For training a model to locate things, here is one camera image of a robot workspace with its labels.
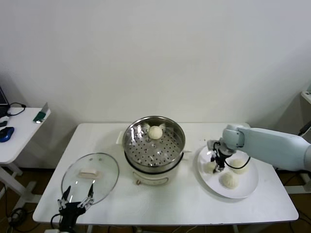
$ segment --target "floor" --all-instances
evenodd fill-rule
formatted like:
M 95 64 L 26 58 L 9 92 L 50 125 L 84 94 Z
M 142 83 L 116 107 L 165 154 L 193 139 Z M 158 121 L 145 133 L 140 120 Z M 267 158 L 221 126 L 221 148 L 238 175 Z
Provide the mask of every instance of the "floor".
M 23 170 L 23 175 L 21 177 L 16 177 L 16 179 L 24 186 L 28 184 L 29 181 L 37 181 L 37 185 L 33 191 L 35 194 L 42 194 L 46 185 L 48 184 L 51 176 L 53 174 L 52 170 Z M 287 183 L 287 185 L 301 185 L 303 184 L 302 179 L 295 175 L 292 172 L 280 172 L 279 177 L 282 180 L 283 184 Z M 7 208 L 8 212 L 10 212 L 14 205 L 18 200 L 18 195 L 15 194 L 12 190 L 7 190 Z M 308 215 L 311 218 L 311 194 L 300 194 L 300 195 L 290 195 L 292 201 L 294 202 L 297 209 Z M 26 204 L 25 208 L 27 211 L 31 212 L 35 209 L 35 204 Z M 4 233 L 7 230 L 8 222 L 5 218 L 5 198 L 0 199 L 0 233 Z M 307 219 L 303 214 L 300 214 L 300 218 Z M 292 223 L 292 229 L 290 228 L 290 224 L 288 222 L 284 223 L 276 223 L 272 224 L 268 228 L 264 229 L 263 233 L 275 233 L 275 232 L 283 232 L 283 233 L 310 233 L 311 232 L 311 221 L 310 224 L 306 223 L 303 220 L 298 220 Z M 25 222 L 18 227 L 20 231 L 27 231 L 36 226 L 36 223 L 32 220 L 32 212 L 29 213 L 26 217 Z M 241 231 L 247 226 L 238 226 Z M 43 233 L 46 229 L 50 229 L 49 224 L 40 224 L 37 228 L 32 230 L 32 233 Z M 149 230 L 154 232 L 163 232 L 163 233 L 171 233 L 176 227 L 142 227 L 143 230 Z M 187 230 L 191 229 L 191 227 L 181 227 L 177 229 L 174 233 L 186 233 Z M 85 233 L 85 226 L 78 226 L 77 233 Z M 94 233 L 132 233 L 132 227 L 102 227 L 102 226 L 94 226 Z M 232 226 L 199 226 L 191 231 L 191 233 L 233 233 Z

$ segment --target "white wall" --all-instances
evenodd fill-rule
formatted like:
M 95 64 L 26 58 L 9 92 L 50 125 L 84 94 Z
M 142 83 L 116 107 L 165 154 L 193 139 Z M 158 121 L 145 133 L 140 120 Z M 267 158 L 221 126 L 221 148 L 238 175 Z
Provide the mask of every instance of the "white wall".
M 48 101 L 53 112 L 19 164 L 54 167 L 81 122 L 155 114 L 273 128 L 310 84 L 310 9 L 309 0 L 3 0 L 0 84 L 11 101 Z

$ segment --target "steamed bun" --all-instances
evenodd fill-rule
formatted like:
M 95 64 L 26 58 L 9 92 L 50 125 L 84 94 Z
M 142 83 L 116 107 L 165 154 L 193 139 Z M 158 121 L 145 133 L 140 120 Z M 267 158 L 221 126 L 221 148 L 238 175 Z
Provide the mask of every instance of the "steamed bun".
M 159 126 L 152 126 L 148 130 L 148 135 L 151 139 L 159 139 L 163 135 L 163 131 Z
M 233 159 L 229 162 L 229 164 L 233 167 L 242 167 L 244 164 L 246 163 L 246 161 L 244 161 L 243 159 Z M 243 174 L 245 172 L 248 171 L 248 165 L 246 165 L 245 167 L 241 168 L 241 169 L 234 169 L 231 168 L 235 173 L 237 174 Z
M 239 179 L 229 172 L 226 172 L 220 177 L 220 182 L 223 184 L 223 186 L 229 189 L 235 189 L 239 185 Z
M 216 162 L 208 162 L 206 164 L 204 164 L 203 166 L 203 171 L 206 173 L 213 173 L 213 170 L 216 167 Z

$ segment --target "electronic device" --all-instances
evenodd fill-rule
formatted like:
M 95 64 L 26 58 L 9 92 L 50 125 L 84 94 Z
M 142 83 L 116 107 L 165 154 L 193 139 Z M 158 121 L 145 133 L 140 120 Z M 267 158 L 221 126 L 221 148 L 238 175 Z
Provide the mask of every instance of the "electronic device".
M 7 115 L 9 108 L 10 108 L 10 104 L 7 98 L 5 97 L 4 92 L 2 91 L 0 87 L 0 118 Z
M 14 132 L 14 127 L 5 127 L 0 130 L 0 142 L 6 142 L 10 140 L 12 134 Z

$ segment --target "glass lid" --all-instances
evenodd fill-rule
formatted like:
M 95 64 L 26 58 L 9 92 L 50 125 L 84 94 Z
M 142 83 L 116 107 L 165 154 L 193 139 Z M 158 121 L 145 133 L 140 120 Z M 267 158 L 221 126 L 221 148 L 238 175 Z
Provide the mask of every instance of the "glass lid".
M 68 201 L 83 201 L 93 184 L 93 204 L 96 204 L 108 196 L 118 177 L 119 166 L 111 155 L 88 154 L 67 169 L 62 180 L 62 194 L 71 186 Z

